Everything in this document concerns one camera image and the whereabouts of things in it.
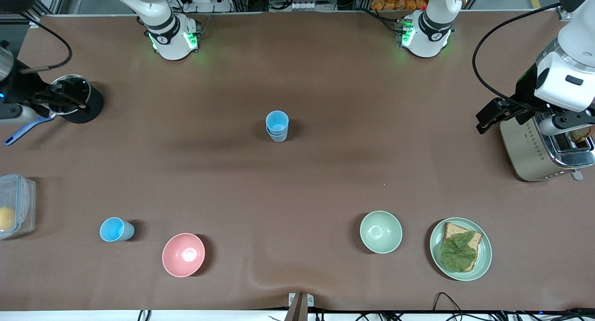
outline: spinach leaf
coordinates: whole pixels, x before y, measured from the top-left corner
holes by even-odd
[[[473,231],[454,234],[442,242],[442,245],[440,245],[440,261],[447,269],[454,272],[463,272],[476,259],[477,252],[467,244],[474,234]]]

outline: table surface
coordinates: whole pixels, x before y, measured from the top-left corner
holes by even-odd
[[[200,52],[174,62],[151,51],[134,18],[44,18],[74,57],[43,78],[84,75],[106,107],[2,148],[2,173],[35,180],[38,196],[36,230],[0,242],[0,309],[275,308],[295,291],[343,310],[427,310],[439,291],[474,310],[591,306],[595,171],[520,182],[497,128],[475,129],[493,95],[471,53],[514,15],[462,13],[433,59],[397,50],[363,13],[214,16]],[[485,79],[512,94],[559,27],[548,12],[495,33],[478,57]],[[65,54],[32,29],[20,58],[39,66]],[[286,143],[264,129],[275,109],[291,118]],[[359,240],[375,210],[403,226],[388,255]],[[102,242],[111,216],[134,223],[132,241]],[[448,217],[489,236],[493,262],[476,281],[433,264],[429,235]],[[192,277],[161,264],[180,232],[208,251]]]

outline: bowl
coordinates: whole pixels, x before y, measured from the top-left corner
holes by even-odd
[[[395,251],[403,239],[399,220],[389,212],[368,213],[359,226],[359,235],[368,249],[377,254]]]
[[[174,277],[190,276],[205,261],[205,245],[194,234],[178,234],[166,243],[161,260],[168,274]]]
[[[442,265],[442,261],[440,261],[440,246],[444,239],[444,226],[446,226],[447,222],[480,232],[483,235],[477,248],[477,261],[473,266],[473,269],[469,272],[454,272]],[[438,266],[445,275],[463,282],[474,281],[483,276],[489,269],[492,258],[491,243],[489,242],[489,238],[487,238],[487,234],[478,224],[462,217],[449,217],[436,224],[436,227],[434,227],[434,230],[432,230],[432,234],[430,235],[430,253],[432,254],[436,266]]]

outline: toast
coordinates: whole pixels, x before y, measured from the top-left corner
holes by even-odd
[[[454,223],[447,222],[446,226],[444,226],[444,239],[442,241],[453,236],[454,234],[461,234],[461,233],[467,233],[467,232],[471,232],[471,230],[467,229],[467,228],[463,228],[461,226],[457,226]],[[469,243],[467,243],[467,245],[469,245],[474,251],[476,251],[476,254],[477,254],[477,250],[480,246],[481,239],[482,239],[482,233],[476,232],[473,235],[473,238],[471,239],[471,241],[469,241]],[[473,267],[476,265],[476,261],[477,261],[477,256],[476,256],[476,259],[473,260],[473,262],[471,263],[469,268],[465,269],[465,271],[463,271],[463,272],[469,272],[469,271],[473,270]]]

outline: light blue plastic cup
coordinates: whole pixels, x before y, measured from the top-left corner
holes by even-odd
[[[119,217],[110,217],[99,228],[99,236],[105,242],[125,241],[133,235],[134,226]]]
[[[272,111],[265,119],[266,130],[272,135],[283,135],[289,129],[289,117],[284,111]]]
[[[283,141],[285,141],[285,139],[287,139],[287,132],[281,134],[281,135],[273,135],[271,134],[271,132],[268,130],[268,128],[266,129],[266,132],[268,133],[268,135],[271,137],[271,139],[277,143],[281,143]]]

